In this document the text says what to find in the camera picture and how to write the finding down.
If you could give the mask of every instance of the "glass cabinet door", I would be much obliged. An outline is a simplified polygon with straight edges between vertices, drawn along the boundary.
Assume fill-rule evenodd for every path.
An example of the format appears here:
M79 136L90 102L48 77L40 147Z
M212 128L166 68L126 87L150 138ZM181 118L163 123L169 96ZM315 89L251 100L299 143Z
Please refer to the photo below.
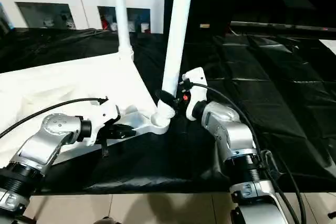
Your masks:
M115 7L98 6L102 29L117 31ZM127 8L128 29L133 33L151 32L151 10L141 8Z
M2 4L0 3L0 38L4 37L12 28L13 26L10 24Z
M14 27L87 29L81 0L0 0Z
M17 2L29 28L76 29L67 4Z
M82 0L89 28L117 31L116 0ZM129 31L163 33L164 0L125 0Z

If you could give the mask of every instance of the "white pole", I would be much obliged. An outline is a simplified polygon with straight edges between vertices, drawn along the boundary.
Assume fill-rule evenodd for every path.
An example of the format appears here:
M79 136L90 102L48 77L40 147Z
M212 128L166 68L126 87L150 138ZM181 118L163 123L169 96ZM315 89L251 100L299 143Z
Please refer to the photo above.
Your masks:
M164 66L162 82L162 90L169 92L173 96L176 96L178 77L180 75L180 66L185 32L188 22L190 1L191 0L174 0L173 3L166 63ZM155 120L157 123L167 122L167 120L175 115L175 111L161 100L157 104L157 107L157 117L159 117Z
M119 52L130 54L133 58L125 0L115 0L115 11L118 24Z

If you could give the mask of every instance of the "robotic arm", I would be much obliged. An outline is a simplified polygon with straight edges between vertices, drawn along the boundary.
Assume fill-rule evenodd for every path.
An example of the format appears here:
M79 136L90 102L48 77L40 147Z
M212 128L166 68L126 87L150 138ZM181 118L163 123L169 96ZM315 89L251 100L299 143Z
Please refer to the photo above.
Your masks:
M62 146L85 139L86 145L101 144L106 156L108 138L134 136L132 127L115 124L119 119L118 108L111 101L97 106L89 120L59 113L45 117L40 130L0 169L0 222L22 218L31 195L40 187Z
M202 68L182 76L186 83L206 85ZM217 102L206 102L206 89L192 86L186 117L198 120L216 140L221 169L230 178L230 193L238 207L231 211L233 224L288 224L271 181L261 166L250 128L239 114Z
M51 114L40 130L31 136L0 171L0 209L2 215L23 214L29 198L39 186L61 147L91 136L91 122L79 116Z

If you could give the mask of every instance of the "floor tile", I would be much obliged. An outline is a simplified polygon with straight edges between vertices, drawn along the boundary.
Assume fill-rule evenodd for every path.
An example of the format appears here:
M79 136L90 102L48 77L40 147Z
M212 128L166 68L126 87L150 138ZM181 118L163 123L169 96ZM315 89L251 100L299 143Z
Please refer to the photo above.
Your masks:
M34 196L25 216L38 224L93 224L108 216L112 195Z
M336 196L329 193L305 194L318 224L336 224L336 219L329 219L328 213L336 211Z
M211 194L113 195L110 216L122 224L215 224Z
M295 211L296 215L298 216L299 221L301 222L300 208L299 208L299 203L298 203L298 199L296 197L296 194L295 193L286 193L285 195L286 195L289 203L291 204L293 210ZM285 216L287 217L287 220L288 220L289 224L294 224L293 218L291 217L284 201L281 199L279 194L277 194L277 196L278 196L278 199L280 201L280 204L281 204L282 209L285 213ZM303 200L303 204L305 205L307 224L317 224L317 222L315 220L315 217L313 215L313 212L309 207L309 204L307 202L305 194L301 194L301 197L302 197L302 200Z
M216 223L217 224L231 224L230 212L237 207L232 202L229 193L214 193L212 194Z

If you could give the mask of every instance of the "table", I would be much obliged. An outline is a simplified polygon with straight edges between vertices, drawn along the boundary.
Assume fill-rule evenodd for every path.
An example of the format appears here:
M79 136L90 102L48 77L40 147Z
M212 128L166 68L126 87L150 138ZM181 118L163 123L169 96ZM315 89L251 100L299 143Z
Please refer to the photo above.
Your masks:
M155 101L166 41L132 34L134 63ZM0 72L118 50L104 30L17 29L0 41ZM203 67L208 85L246 112L261 147L285 160L302 191L336 190L336 56L313 39L204 37L185 44L181 73ZM208 99L221 102L208 92ZM37 194L227 191L214 161L214 139L183 115L164 135L145 134L51 168ZM293 191L278 174L284 191Z

